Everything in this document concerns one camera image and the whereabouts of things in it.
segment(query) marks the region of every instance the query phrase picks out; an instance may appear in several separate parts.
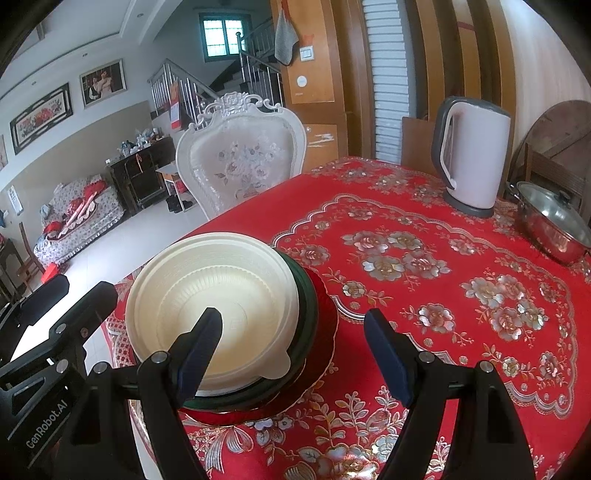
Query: sofa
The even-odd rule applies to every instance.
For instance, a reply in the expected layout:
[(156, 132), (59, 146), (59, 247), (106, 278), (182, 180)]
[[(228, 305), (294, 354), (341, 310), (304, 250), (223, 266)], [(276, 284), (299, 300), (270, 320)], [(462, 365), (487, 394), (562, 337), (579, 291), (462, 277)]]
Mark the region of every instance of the sofa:
[(44, 233), (34, 253), (45, 267), (73, 257), (116, 225), (125, 213), (115, 187), (102, 175), (58, 186), (43, 210)]

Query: white floor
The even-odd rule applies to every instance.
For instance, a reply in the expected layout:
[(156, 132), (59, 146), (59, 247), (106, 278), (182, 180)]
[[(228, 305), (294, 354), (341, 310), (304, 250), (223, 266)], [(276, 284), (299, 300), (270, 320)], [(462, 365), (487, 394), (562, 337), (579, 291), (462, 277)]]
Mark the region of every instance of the white floor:
[[(176, 240), (206, 222), (201, 208), (194, 206), (185, 213), (171, 213), (166, 202), (160, 202), (125, 220), (78, 253), (69, 262), (66, 276), (70, 291), (37, 324), (29, 327), (18, 345), (14, 358), (48, 338), (49, 328), (98, 282), (117, 283), (145, 264)], [(102, 330), (97, 330), (85, 343), (86, 369), (100, 361), (111, 362)], [(138, 451), (148, 480), (160, 473), (136, 435)]]

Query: dark wooden cabinet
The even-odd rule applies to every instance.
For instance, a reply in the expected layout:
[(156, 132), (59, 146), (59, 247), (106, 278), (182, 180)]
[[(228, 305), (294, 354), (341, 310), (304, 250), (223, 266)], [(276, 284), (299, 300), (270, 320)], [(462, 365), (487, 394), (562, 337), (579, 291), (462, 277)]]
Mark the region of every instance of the dark wooden cabinet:
[(154, 145), (109, 165), (108, 170), (130, 215), (167, 197), (156, 169), (174, 161), (173, 139), (165, 137)]

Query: white plastic bowl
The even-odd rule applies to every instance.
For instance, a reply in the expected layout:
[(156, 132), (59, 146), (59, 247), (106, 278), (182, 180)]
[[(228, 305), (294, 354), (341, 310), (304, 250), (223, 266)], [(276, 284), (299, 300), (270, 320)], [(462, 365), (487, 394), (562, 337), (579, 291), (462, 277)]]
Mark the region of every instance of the white plastic bowl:
[(222, 314), (222, 338), (198, 395), (219, 395), (290, 369), (296, 282), (281, 256), (237, 233), (206, 233), (154, 257), (134, 282), (125, 324), (143, 361), (191, 331), (207, 307)]

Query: chair backrest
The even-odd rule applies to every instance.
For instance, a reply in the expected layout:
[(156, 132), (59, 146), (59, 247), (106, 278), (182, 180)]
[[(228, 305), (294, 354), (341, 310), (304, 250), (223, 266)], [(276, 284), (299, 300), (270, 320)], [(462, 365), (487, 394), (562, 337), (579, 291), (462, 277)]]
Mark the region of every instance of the chair backrest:
[(306, 130), (281, 105), (232, 92), (198, 119), (178, 142), (177, 168), (209, 219), (301, 173)]
[(27, 250), (27, 253), (30, 258), (35, 258), (35, 254), (33, 253), (31, 246), (29, 245), (29, 240), (27, 240), (27, 234), (25, 233), (25, 226), (21, 222), (18, 224), (18, 227), (21, 231), (22, 243), (25, 244), (25, 250)]

